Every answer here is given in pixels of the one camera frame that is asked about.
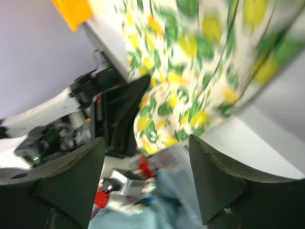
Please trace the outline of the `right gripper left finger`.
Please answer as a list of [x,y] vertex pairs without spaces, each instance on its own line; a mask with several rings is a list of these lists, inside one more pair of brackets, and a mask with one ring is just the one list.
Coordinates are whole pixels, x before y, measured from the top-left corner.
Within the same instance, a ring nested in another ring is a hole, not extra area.
[[102,137],[0,179],[2,229],[86,229],[105,157]]

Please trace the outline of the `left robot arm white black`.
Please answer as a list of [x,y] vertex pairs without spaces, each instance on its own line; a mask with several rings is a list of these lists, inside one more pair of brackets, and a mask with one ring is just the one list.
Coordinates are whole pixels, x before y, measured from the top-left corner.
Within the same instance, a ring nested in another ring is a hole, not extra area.
[[30,169],[63,156],[97,137],[106,155],[135,154],[133,122],[150,77],[126,82],[114,68],[78,77],[51,100],[2,119],[0,141],[19,167]]

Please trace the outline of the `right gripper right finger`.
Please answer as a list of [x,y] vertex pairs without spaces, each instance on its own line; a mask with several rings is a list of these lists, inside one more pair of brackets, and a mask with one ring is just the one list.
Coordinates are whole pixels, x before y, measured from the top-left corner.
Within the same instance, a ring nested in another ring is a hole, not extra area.
[[302,229],[305,181],[272,175],[189,137],[202,222],[210,229]]

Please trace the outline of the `lemon print skirt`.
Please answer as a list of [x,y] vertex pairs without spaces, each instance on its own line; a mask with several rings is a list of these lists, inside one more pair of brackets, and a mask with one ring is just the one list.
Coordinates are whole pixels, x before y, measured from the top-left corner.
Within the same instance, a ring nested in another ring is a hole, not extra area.
[[129,80],[151,78],[136,115],[153,155],[243,106],[305,46],[302,0],[116,0]]

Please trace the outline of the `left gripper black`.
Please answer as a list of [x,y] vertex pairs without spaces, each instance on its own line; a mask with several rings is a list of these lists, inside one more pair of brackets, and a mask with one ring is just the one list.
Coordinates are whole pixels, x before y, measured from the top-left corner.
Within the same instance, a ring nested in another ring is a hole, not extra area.
[[107,155],[136,154],[133,123],[149,84],[150,76],[146,75],[95,96],[90,113],[91,138],[104,138]]

